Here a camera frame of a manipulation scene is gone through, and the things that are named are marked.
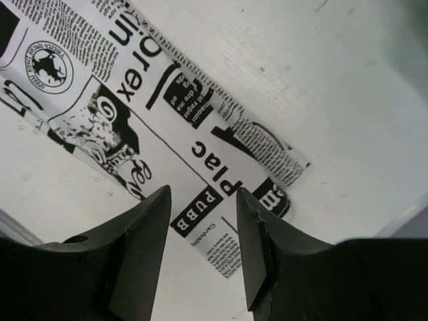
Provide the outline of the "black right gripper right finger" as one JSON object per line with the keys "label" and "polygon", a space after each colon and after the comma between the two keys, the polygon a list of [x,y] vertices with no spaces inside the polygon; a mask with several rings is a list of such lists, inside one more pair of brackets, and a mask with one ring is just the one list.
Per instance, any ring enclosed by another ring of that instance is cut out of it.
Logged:
{"label": "black right gripper right finger", "polygon": [[374,237],[330,244],[237,192],[247,309],[255,320],[426,320],[427,200]]}

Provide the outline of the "newspaper print trousers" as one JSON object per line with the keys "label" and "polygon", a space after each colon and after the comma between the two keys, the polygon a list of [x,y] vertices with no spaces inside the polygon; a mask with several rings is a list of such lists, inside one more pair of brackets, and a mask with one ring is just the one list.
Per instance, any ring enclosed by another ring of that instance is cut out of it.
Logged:
{"label": "newspaper print trousers", "polygon": [[310,164],[129,1],[2,1],[1,105],[136,199],[168,185],[171,227],[225,278],[237,190],[283,217]]}

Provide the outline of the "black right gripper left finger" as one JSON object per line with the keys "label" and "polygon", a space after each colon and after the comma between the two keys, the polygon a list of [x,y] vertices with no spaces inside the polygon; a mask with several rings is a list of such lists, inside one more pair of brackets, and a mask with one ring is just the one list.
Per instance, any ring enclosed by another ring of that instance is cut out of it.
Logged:
{"label": "black right gripper left finger", "polygon": [[163,186],[63,242],[1,238],[1,319],[150,320],[171,207]]}

